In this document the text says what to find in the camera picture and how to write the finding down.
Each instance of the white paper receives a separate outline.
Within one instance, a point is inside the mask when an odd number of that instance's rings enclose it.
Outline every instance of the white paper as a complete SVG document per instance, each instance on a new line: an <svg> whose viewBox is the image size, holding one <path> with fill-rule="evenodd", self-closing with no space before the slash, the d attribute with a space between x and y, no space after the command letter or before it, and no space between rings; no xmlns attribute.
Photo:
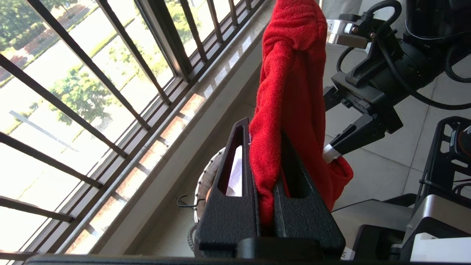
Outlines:
<svg viewBox="0 0 471 265"><path fill-rule="evenodd" d="M226 196L242 197L242 146L235 150Z"/></svg>

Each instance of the red sock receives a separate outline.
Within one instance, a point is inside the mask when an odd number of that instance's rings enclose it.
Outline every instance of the red sock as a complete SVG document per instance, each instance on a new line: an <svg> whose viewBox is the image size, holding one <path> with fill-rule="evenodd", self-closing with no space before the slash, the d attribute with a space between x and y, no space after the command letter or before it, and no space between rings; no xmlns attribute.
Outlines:
<svg viewBox="0 0 471 265"><path fill-rule="evenodd" d="M250 124L250 164L264 227L273 222L281 130L287 133L330 210L353 177L343 158L329 165L322 158L326 32L325 17L314 0L277 0L263 36L260 87Z"/></svg>

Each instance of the black textured surface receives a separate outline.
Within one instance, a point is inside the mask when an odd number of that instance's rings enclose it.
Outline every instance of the black textured surface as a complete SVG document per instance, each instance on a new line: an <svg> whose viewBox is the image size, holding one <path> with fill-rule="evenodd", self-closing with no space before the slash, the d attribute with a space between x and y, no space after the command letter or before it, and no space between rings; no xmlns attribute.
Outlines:
<svg viewBox="0 0 471 265"><path fill-rule="evenodd" d="M323 260L319 242L300 238L247 238L237 245L237 258L277 261Z"/></svg>
<svg viewBox="0 0 471 265"><path fill-rule="evenodd" d="M239 241L260 236L257 194L249 164L249 119L237 122L227 142L195 234L196 257L234 257ZM243 147L242 197L226 196L234 154Z"/></svg>
<svg viewBox="0 0 471 265"><path fill-rule="evenodd" d="M274 190L277 237L315 239L326 258L340 258L345 248L342 232L284 133L281 157L290 198L280 177Z"/></svg>

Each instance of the window bar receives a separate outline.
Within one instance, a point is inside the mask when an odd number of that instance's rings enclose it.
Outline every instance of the window bar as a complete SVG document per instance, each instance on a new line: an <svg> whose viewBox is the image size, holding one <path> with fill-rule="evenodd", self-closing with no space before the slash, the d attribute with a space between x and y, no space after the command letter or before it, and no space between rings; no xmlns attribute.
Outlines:
<svg viewBox="0 0 471 265"><path fill-rule="evenodd" d="M136 120L146 129L149 130L150 126L147 122L134 110L132 105L127 99L119 92L111 80L98 68L93 60L87 53L75 42L70 34L62 27L62 25L52 16L52 14L44 7L40 0L28 0L28 3L36 10L44 21L54 30L59 37L69 46L69 48L79 57L79 59L98 77L98 79L107 87L113 95L125 106L129 112L136 118Z"/></svg>
<svg viewBox="0 0 471 265"><path fill-rule="evenodd" d="M237 13L236 6L234 5L234 0L229 0L229 7L231 8L232 25L237 27L239 23L237 21Z"/></svg>
<svg viewBox="0 0 471 265"><path fill-rule="evenodd" d="M188 82L193 67L165 1L135 0L135 3L176 74Z"/></svg>
<svg viewBox="0 0 471 265"><path fill-rule="evenodd" d="M104 142L109 148L113 149L116 153L118 153L123 158L126 158L128 154L124 152L121 148L116 146L112 143L108 138L106 138L99 130L89 124L86 120L84 120L80 115L78 115L75 111L70 109L65 103L63 103L60 99L55 97L51 92L41 86L38 82L32 79L28 74L23 72L20 68L18 68L14 63L8 60L5 56L0 54L0 66L2 66L5 70L9 71L10 74L18 78L21 82L29 86L33 91L38 93L42 96L45 100L49 101L52 105L62 111L64 114L69 116L73 119L76 123L80 124L85 130L89 131L93 136L100 139Z"/></svg>
<svg viewBox="0 0 471 265"><path fill-rule="evenodd" d="M165 94L162 87L159 85L157 78L152 73L152 70L150 69L149 65L146 63L146 61L142 57L142 54L139 52L138 48L132 41L131 37L129 37L129 34L126 32L126 29L119 21L118 16L116 16L115 12L111 8L110 4L108 3L108 0L98 0L97 4L103 10L103 12L105 13L105 16L108 18L111 25L113 25L113 28L116 30L119 36L123 39L124 44L126 44L126 47L128 47L131 55L133 55L133 57L136 59L139 66L146 74L147 78L157 88L157 91L159 91L159 95L162 98L162 100L165 102L165 104L170 105L171 101L169 97Z"/></svg>
<svg viewBox="0 0 471 265"><path fill-rule="evenodd" d="M22 252L22 251L3 251L0 250L0 259L5 260L27 260L32 256L38 255L39 253L35 252Z"/></svg>
<svg viewBox="0 0 471 265"><path fill-rule="evenodd" d="M188 26L190 27L193 39L196 42L196 47L198 48L198 52L200 53L201 61L207 62L208 57L206 57L206 52L204 51L203 43L201 42L200 35L198 33L198 28L196 27L195 19L193 18L193 14L191 13L188 0L180 0L180 3L181 7L183 8L183 12L185 13L185 17L187 18Z"/></svg>
<svg viewBox="0 0 471 265"><path fill-rule="evenodd" d="M67 223L71 223L74 220L72 216L41 209L36 205L32 205L15 199L10 199L4 196L0 196L0 207L6 207L34 215L41 215Z"/></svg>
<svg viewBox="0 0 471 265"><path fill-rule="evenodd" d="M17 139L9 136L9 135L6 135L2 132L0 132L0 143L4 143L8 146L10 146L11 148L14 148L24 154L27 154L43 163L46 163L48 164L49 166L52 166L60 171L63 171L71 176L74 176L76 178L78 178L79 180L93 186L93 187L96 187L96 188L101 188L103 185L92 179L92 178L89 178L87 176L85 176L84 174L82 173L79 173L78 171L76 171L75 169L67 166L66 164L63 164L55 159L53 159L52 157L32 148L31 146L27 145L27 144L24 144L20 141L18 141Z"/></svg>
<svg viewBox="0 0 471 265"><path fill-rule="evenodd" d="M216 33L216 38L218 42L222 43L222 32L221 26L218 22L218 16L216 15L216 7L214 6L214 0L208 0L209 13L211 13L212 23L214 24L214 32Z"/></svg>
<svg viewBox="0 0 471 265"><path fill-rule="evenodd" d="M245 0L245 6L248 11L252 10L252 0Z"/></svg>

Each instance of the metal hook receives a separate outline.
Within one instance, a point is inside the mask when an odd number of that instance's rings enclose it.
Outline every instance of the metal hook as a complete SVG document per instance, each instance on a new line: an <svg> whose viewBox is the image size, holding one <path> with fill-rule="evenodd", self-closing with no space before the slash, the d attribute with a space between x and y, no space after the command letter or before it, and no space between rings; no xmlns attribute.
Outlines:
<svg viewBox="0 0 471 265"><path fill-rule="evenodd" d="M187 197L187 196L188 196L188 195L185 194L185 195L180 196L180 198L178 198L178 200L177 200L177 206L178 206L178 207L181 207L181 208L194 208L194 207L198 206L198 204L200 203L200 201L206 200L206 199L198 199L198 200L196 201L196 204L195 204L195 205L187 205L184 201L181 200L181 199L183 199L184 197Z"/></svg>

